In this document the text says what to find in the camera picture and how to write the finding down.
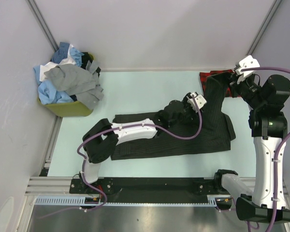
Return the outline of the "dark pinstriped long sleeve shirt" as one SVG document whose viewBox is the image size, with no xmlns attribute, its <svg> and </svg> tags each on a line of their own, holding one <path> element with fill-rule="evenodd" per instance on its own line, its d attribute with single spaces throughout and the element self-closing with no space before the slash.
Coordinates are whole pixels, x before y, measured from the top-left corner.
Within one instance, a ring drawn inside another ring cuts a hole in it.
<svg viewBox="0 0 290 232">
<path fill-rule="evenodd" d="M 228 151 L 236 138 L 230 117 L 222 112 L 222 103 L 230 92 L 230 71 L 200 73 L 205 105 L 194 107 L 200 98 L 187 93 L 154 113 L 116 115 L 114 123 L 150 119 L 157 125 L 153 138 L 132 139 L 116 146 L 112 160 L 159 158 Z"/>
</svg>

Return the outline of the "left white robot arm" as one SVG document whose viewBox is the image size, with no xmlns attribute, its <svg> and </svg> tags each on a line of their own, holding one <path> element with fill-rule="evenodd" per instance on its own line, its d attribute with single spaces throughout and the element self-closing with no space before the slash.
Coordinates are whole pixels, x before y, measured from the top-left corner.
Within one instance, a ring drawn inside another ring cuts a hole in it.
<svg viewBox="0 0 290 232">
<path fill-rule="evenodd" d="M 99 169 L 118 145 L 139 139 L 153 139 L 161 133 L 168 134 L 179 140 L 192 140 L 201 132 L 203 118 L 201 109 L 207 104 L 202 94 L 188 93 L 182 101 L 173 100 L 150 118 L 137 122 L 111 123 L 101 119 L 82 138 L 83 142 L 77 149 L 83 157 L 80 171 L 80 187 L 86 193 L 96 190 Z M 183 137 L 170 132 L 170 128 L 180 123 L 193 123 L 198 120 L 197 132 L 190 137 Z"/>
</svg>

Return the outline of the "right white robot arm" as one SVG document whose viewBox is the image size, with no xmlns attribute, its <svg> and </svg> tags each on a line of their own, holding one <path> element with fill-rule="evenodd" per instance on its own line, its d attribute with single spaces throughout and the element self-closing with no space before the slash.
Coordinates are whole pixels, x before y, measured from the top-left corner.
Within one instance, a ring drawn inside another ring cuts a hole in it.
<svg viewBox="0 0 290 232">
<path fill-rule="evenodd" d="M 283 192 L 282 162 L 288 123 L 282 109 L 290 96 L 290 80 L 271 75 L 263 86 L 255 75 L 228 78 L 231 93 L 238 94 L 250 106 L 249 127 L 256 151 L 256 179 L 251 190 L 231 170 L 219 169 L 213 188 L 219 194 L 228 192 L 235 199 L 237 217 L 243 221 L 275 224 L 290 222 Z"/>
</svg>

